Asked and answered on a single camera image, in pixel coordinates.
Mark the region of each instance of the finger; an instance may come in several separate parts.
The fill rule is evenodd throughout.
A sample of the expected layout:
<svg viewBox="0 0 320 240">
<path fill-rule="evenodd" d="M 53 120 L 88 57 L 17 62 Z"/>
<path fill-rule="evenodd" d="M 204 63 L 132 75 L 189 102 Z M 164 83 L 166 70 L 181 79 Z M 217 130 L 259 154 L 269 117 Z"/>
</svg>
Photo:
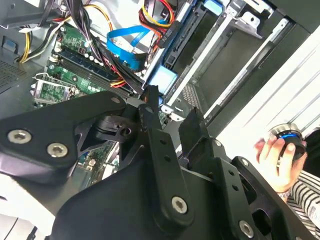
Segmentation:
<svg viewBox="0 0 320 240">
<path fill-rule="evenodd" d="M 267 156 L 269 154 L 269 151 L 272 147 L 272 145 L 275 143 L 275 141 L 277 140 L 277 137 L 272 135 L 269 140 L 266 142 L 266 144 L 263 146 L 263 149 L 260 153 L 260 157 L 259 157 L 259 162 L 262 163 L 267 159 Z"/>
<path fill-rule="evenodd" d="M 281 163 L 279 166 L 279 176 L 283 178 L 290 179 L 291 169 L 292 169 L 292 161 L 294 159 L 296 146 L 293 143 L 288 144 L 286 146 L 285 151 L 283 153 Z"/>
<path fill-rule="evenodd" d="M 255 150 L 255 155 L 256 155 L 257 161 L 259 161 L 259 157 L 260 157 L 261 151 L 264 148 L 265 144 L 266 144 L 265 141 L 259 141 L 254 145 L 254 150 Z"/>
<path fill-rule="evenodd" d="M 276 140 L 272 145 L 268 156 L 266 157 L 266 166 L 274 171 L 277 171 L 277 162 L 285 143 L 286 142 L 283 138 L 279 138 L 278 140 Z"/>
<path fill-rule="evenodd" d="M 299 174 L 303 170 L 307 156 L 308 154 L 305 152 L 302 157 L 300 157 L 297 161 L 294 162 L 291 171 L 291 177 L 294 178 L 294 180 L 298 178 Z"/>
</svg>

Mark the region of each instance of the metal screw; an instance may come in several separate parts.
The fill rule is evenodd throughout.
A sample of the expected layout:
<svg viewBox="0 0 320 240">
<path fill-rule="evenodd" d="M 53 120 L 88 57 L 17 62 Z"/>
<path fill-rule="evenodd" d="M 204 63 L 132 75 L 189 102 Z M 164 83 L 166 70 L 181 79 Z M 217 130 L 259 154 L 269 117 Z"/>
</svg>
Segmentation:
<svg viewBox="0 0 320 240">
<path fill-rule="evenodd" d="M 179 196 L 174 196 L 171 200 L 172 207 L 174 210 L 176 210 L 180 214 L 185 214 L 188 210 L 188 206 L 181 197 Z"/>
<path fill-rule="evenodd" d="M 244 158 L 241 158 L 241 162 L 242 162 L 245 166 L 249 166 L 248 161 L 245 160 Z"/>
<path fill-rule="evenodd" d="M 26 144 L 30 142 L 31 139 L 31 134 L 26 130 L 16 129 L 8 133 L 8 140 L 14 144 Z"/>
<path fill-rule="evenodd" d="M 63 158 L 68 153 L 68 148 L 59 142 L 51 143 L 46 148 L 47 153 L 53 158 Z"/>
<path fill-rule="evenodd" d="M 119 100 L 118 98 L 116 98 L 116 97 L 112 97 L 111 100 L 112 100 L 113 102 L 115 102 L 116 104 L 119 104 L 119 103 L 120 103 L 120 100 Z"/>
<path fill-rule="evenodd" d="M 219 142 L 218 140 L 214 140 L 214 143 L 215 143 L 218 147 L 221 147 L 221 146 L 222 146 L 221 142 Z"/>
<path fill-rule="evenodd" d="M 241 232 L 243 232 L 248 238 L 252 239 L 254 237 L 254 230 L 246 221 L 241 220 L 239 222 L 239 227 Z"/>
</svg>

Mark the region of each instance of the motherboard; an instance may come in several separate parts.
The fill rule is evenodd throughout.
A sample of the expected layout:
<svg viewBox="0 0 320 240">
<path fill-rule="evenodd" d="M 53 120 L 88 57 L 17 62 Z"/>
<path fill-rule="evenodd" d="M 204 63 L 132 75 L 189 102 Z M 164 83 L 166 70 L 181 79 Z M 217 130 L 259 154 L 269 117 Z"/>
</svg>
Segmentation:
<svg viewBox="0 0 320 240">
<path fill-rule="evenodd" d="M 30 93 L 34 96 L 36 109 L 101 91 L 114 92 L 123 99 L 138 97 L 127 85 L 111 87 L 112 79 L 118 77 L 112 69 L 94 58 L 78 29 L 64 24 L 57 33 L 44 72 L 34 76 L 36 82 L 31 86 Z M 169 121 L 168 116 L 160 111 L 159 118 L 164 128 Z M 90 173 L 86 187 L 101 180 L 106 164 L 109 164 L 106 163 L 107 156 L 114 145 L 109 141 L 103 147 L 79 156 L 77 168 Z"/>
</svg>

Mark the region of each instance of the striped sleeve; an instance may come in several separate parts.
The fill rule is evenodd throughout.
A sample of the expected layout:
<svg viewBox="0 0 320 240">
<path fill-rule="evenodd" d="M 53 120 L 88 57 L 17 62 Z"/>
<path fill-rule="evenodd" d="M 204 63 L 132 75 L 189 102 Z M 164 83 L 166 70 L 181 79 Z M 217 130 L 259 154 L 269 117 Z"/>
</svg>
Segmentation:
<svg viewBox="0 0 320 240">
<path fill-rule="evenodd" d="M 291 188 L 287 204 L 313 236 L 320 240 L 320 222 L 313 222 L 311 217 L 314 206 L 319 204 L 320 207 L 320 178 L 302 171 Z"/>
</svg>

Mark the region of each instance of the hand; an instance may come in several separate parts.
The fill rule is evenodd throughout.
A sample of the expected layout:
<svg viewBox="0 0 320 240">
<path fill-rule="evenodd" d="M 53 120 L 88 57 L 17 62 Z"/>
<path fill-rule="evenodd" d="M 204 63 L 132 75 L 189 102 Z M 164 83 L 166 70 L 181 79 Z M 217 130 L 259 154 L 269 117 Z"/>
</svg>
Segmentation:
<svg viewBox="0 0 320 240">
<path fill-rule="evenodd" d="M 307 158 L 305 153 L 292 164 L 296 146 L 290 143 L 277 168 L 277 161 L 284 145 L 285 140 L 277 139 L 276 136 L 271 136 L 267 143 L 260 141 L 254 145 L 256 161 L 252 164 L 277 193 L 284 193 L 295 184 Z"/>
</svg>

